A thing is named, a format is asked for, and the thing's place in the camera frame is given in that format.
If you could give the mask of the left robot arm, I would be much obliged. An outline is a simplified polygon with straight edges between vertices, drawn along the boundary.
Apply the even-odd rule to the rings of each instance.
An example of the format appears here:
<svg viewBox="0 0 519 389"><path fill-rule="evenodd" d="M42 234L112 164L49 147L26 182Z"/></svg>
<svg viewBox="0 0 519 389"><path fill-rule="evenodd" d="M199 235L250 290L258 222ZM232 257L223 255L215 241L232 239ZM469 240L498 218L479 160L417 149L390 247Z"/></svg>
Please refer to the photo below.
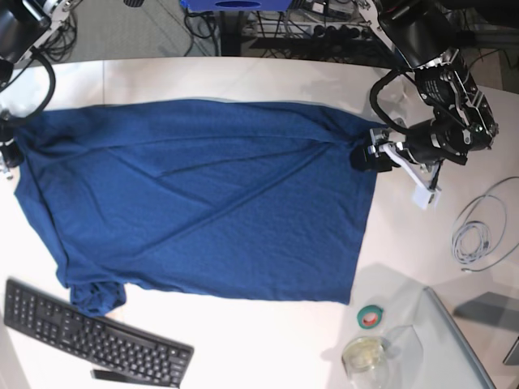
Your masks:
<svg viewBox="0 0 519 389"><path fill-rule="evenodd" d="M352 167L378 173L396 168L385 147L406 162L427 167L446 160L465 165L470 152L491 148L498 124L438 6L433 1L357 1L355 6L382 42L400 54L401 63L370 90L370 106L386 127L372 130L351 152ZM404 127L384 112L378 96L408 73L433 117Z"/></svg>

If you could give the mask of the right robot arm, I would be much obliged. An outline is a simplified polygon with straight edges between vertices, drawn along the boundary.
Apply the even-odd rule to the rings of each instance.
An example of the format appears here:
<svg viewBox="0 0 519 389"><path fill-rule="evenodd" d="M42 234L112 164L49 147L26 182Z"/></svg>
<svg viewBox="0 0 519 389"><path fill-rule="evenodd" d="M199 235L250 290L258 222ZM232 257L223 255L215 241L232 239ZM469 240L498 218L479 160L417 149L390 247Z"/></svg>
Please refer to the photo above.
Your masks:
<svg viewBox="0 0 519 389"><path fill-rule="evenodd" d="M24 162L24 155L15 141L15 128L30 122L43 112L56 88L56 76L51 61L45 56L53 39L66 27L76 27L75 8L79 1L2 1L1 2L1 91L16 80L15 66L25 62L41 64L48 77L49 88L43 101L24 117L1 110L1 170L8 172Z"/></svg>

